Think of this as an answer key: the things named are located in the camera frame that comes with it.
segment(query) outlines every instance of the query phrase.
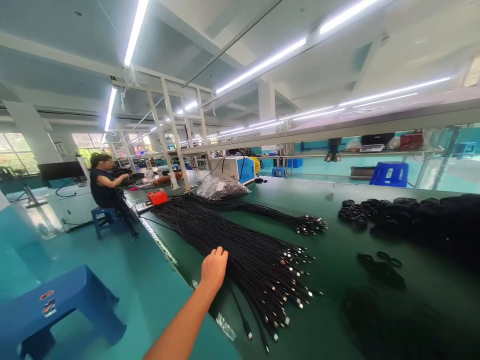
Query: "dark blue shirt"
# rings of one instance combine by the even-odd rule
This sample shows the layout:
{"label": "dark blue shirt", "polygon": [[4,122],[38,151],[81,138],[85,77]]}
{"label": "dark blue shirt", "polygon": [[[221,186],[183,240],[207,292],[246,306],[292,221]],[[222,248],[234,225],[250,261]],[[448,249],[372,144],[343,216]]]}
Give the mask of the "dark blue shirt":
{"label": "dark blue shirt", "polygon": [[104,176],[110,181],[114,180],[114,177],[108,171],[92,169],[90,171],[90,188],[93,200],[104,209],[117,207],[118,200],[115,188],[98,185],[97,177],[99,176]]}

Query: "blue plastic box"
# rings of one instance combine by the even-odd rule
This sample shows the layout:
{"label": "blue plastic box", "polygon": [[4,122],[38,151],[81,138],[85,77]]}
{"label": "blue plastic box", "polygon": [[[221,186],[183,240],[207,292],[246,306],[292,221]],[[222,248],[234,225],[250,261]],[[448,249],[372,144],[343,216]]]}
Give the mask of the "blue plastic box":
{"label": "blue plastic box", "polygon": [[293,160],[293,167],[294,168],[299,168],[304,164],[303,159],[287,159],[287,161],[286,161],[286,167],[287,168],[292,167],[292,160]]}

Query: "blue stool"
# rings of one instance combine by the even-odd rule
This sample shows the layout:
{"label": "blue stool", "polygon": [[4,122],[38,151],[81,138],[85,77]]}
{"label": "blue stool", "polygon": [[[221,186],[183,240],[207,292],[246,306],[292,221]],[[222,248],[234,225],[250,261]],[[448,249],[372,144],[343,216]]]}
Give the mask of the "blue stool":
{"label": "blue stool", "polygon": [[77,309],[93,323],[93,329],[78,348],[69,349],[69,359],[77,358],[97,336],[115,345],[127,329],[114,313],[118,301],[86,265],[79,266],[0,305],[1,358],[24,359],[28,354],[33,360],[44,359],[55,345],[51,327]]}
{"label": "blue stool", "polygon": [[405,162],[379,162],[371,177],[370,185],[406,188],[408,176],[409,165]]}
{"label": "blue stool", "polygon": [[[99,219],[100,215],[105,215],[106,222],[101,224],[100,221],[103,219]],[[112,229],[114,231],[121,232],[125,229],[125,224],[121,221],[118,217],[117,210],[114,207],[97,207],[91,211],[91,218],[93,220],[93,224],[95,225],[96,231],[96,238],[100,240],[102,238],[102,230]]]}
{"label": "blue stool", "polygon": [[271,175],[275,178],[284,178],[285,177],[286,170],[284,167],[277,167],[275,166],[271,170]]}
{"label": "blue stool", "polygon": [[457,159],[465,159],[467,157],[472,158],[475,155],[476,142],[459,142],[455,146],[455,155]]}

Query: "red box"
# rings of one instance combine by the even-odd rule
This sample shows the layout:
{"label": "red box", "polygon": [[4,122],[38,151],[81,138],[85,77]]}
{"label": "red box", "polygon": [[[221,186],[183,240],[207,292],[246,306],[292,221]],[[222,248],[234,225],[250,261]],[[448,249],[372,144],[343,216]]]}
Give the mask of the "red box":
{"label": "red box", "polygon": [[413,132],[400,136],[400,151],[417,151],[424,146],[424,134]]}
{"label": "red box", "polygon": [[150,199],[152,205],[160,205],[166,203],[169,200],[169,198],[167,197],[167,193],[162,190],[149,192],[147,196]]}

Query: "red tool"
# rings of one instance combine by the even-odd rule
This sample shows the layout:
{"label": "red tool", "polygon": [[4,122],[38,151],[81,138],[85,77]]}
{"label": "red tool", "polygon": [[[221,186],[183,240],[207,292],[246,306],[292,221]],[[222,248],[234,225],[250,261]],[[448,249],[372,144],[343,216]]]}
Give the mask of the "red tool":
{"label": "red tool", "polygon": [[167,197],[167,193],[162,190],[152,191],[146,195],[150,199],[152,205],[163,204],[169,200],[169,198]]}

